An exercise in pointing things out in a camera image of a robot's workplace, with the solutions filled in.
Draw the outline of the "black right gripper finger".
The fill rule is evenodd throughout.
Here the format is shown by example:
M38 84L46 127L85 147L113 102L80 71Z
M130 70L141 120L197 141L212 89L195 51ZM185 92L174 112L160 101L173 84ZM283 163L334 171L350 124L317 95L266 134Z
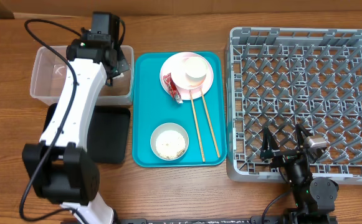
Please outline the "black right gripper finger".
M263 128L261 152L279 151L279 146L268 127Z
M303 143L305 138L311 136L312 134L301 124L295 125L296 137L297 137L297 146L299 149L303 148Z

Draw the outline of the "red snack wrapper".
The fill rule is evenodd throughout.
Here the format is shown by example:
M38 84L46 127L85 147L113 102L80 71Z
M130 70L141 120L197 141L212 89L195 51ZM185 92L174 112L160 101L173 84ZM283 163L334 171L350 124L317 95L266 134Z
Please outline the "red snack wrapper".
M181 95L171 77L171 73L165 75L163 77L163 81L168 89L168 93L170 94L170 96L172 97L172 99L177 102L178 104L182 104L183 100L181 98Z

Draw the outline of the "grey rice bowl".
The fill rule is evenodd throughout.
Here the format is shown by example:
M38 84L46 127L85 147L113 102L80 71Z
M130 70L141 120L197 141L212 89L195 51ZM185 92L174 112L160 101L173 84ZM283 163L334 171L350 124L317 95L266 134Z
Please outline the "grey rice bowl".
M185 151L177 158L180 159L181 157L184 156L184 154L186 153L186 151L188 150L188 146L189 146L189 136L186 132L186 130L180 126L179 124L176 123L163 123L161 125L159 125L152 133L151 138L150 138L150 146L151 149L153 151L153 153L160 159L164 160L164 161L175 161L177 159L164 159L162 157L160 157L158 155L158 153L156 152L156 139L157 137L163 132L163 131L167 131L167 130L174 130L179 132L180 134L182 134L182 136L184 137L185 141L186 141L186 149Z

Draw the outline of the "cooked white rice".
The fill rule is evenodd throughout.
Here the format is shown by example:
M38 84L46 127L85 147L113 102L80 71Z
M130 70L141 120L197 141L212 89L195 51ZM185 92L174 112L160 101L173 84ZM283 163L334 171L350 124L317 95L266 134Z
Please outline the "cooked white rice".
M156 152L164 159L177 159L186 149L182 134L174 130L163 131L156 139Z

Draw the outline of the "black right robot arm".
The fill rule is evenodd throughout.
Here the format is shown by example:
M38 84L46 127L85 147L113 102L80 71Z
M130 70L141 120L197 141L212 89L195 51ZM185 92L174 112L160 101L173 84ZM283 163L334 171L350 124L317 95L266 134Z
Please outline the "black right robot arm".
M290 190L273 199L261 215L261 223L336 223L336 217L329 216L335 210L339 185L326 177L314 177L310 164L316 162L327 149L322 136L313 135L301 124L295 126L297 147L281 151L269 128L263 130L260 159L271 160L270 167L283 169L280 175L287 181ZM292 194L295 208L287 208L278 217L267 218L269 208L281 198Z

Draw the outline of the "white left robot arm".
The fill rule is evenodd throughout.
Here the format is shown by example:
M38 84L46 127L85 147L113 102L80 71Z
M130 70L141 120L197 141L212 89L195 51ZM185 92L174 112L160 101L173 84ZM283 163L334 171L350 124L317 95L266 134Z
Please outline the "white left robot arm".
M129 69L121 45L125 23L109 12L95 12L91 29L82 29L67 46L66 55L40 44L67 66L64 87L54 114L38 144L26 144L22 160L29 182L19 215L38 222L69 211L79 223L119 223L118 215L99 194L100 173L87 154L87 134L101 89ZM41 217L27 217L26 198L33 189L40 198L60 205Z

